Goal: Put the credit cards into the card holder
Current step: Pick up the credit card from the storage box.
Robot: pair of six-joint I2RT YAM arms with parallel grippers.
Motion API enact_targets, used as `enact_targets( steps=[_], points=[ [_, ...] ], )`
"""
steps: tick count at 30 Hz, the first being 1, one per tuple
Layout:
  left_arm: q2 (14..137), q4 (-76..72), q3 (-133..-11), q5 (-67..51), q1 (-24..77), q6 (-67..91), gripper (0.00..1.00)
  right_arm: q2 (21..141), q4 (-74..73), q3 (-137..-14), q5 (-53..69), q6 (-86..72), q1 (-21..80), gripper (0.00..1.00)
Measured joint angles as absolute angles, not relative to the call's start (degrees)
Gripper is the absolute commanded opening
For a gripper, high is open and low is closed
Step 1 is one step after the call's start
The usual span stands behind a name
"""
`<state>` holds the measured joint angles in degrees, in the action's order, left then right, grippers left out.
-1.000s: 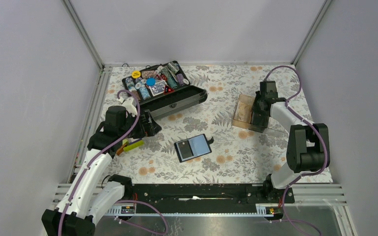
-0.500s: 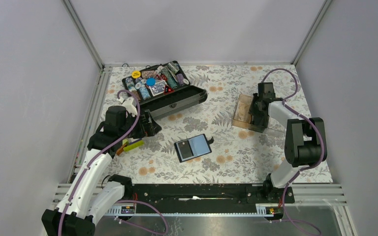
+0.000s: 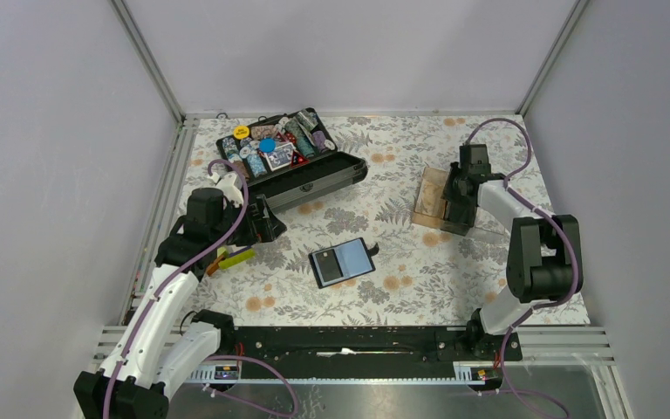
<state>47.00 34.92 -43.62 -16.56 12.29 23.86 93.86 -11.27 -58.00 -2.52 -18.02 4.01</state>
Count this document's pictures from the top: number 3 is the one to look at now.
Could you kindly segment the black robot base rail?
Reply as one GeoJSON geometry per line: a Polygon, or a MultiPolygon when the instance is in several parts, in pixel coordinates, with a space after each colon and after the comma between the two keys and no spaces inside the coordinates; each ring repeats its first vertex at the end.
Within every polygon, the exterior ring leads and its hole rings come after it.
{"type": "Polygon", "coordinates": [[[233,326],[222,331],[219,354],[282,360],[293,355],[406,355],[422,362],[498,363],[523,358],[516,333],[479,326],[233,326]]]}

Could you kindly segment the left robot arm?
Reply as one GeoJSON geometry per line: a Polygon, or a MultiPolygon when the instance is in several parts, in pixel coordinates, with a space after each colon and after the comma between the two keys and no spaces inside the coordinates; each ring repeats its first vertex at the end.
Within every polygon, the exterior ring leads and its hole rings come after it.
{"type": "Polygon", "coordinates": [[[160,244],[136,314],[94,373],[83,372],[73,391],[85,418],[164,418],[179,387],[208,356],[233,353],[236,336],[227,315],[200,311],[168,352],[175,320],[197,286],[215,271],[254,254],[286,227],[264,196],[252,197],[242,172],[213,174],[195,189],[169,236],[160,244]]]}

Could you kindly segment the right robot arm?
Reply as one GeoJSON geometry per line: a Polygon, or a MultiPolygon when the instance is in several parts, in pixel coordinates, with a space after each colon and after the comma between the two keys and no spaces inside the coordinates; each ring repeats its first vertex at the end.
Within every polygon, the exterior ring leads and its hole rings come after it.
{"type": "Polygon", "coordinates": [[[442,198],[444,230],[467,236],[478,210],[509,233],[506,286],[475,310],[460,338],[474,358],[499,354],[510,335],[534,310],[560,306],[583,286],[580,231],[576,217],[543,211],[493,172],[484,145],[463,145],[451,164],[442,198]]]}

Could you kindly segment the black card holder wallet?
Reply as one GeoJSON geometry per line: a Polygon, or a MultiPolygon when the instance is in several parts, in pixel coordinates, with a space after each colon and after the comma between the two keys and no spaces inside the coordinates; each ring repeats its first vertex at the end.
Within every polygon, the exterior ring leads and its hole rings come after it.
{"type": "Polygon", "coordinates": [[[319,289],[326,287],[323,287],[318,281],[316,265],[314,262],[314,254],[323,250],[334,250],[337,254],[338,261],[344,275],[344,277],[337,284],[343,283],[349,279],[360,277],[376,270],[373,257],[379,253],[378,244],[374,244],[373,246],[369,247],[366,244],[366,241],[362,237],[359,237],[347,242],[343,242],[342,244],[326,247],[322,250],[314,251],[308,255],[313,276],[319,289]]]}

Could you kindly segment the black credit card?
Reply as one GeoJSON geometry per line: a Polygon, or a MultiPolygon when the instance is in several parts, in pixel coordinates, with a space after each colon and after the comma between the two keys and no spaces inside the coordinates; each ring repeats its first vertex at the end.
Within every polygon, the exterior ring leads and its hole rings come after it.
{"type": "Polygon", "coordinates": [[[314,262],[318,281],[323,287],[337,284],[344,277],[334,250],[316,252],[314,262]]]}

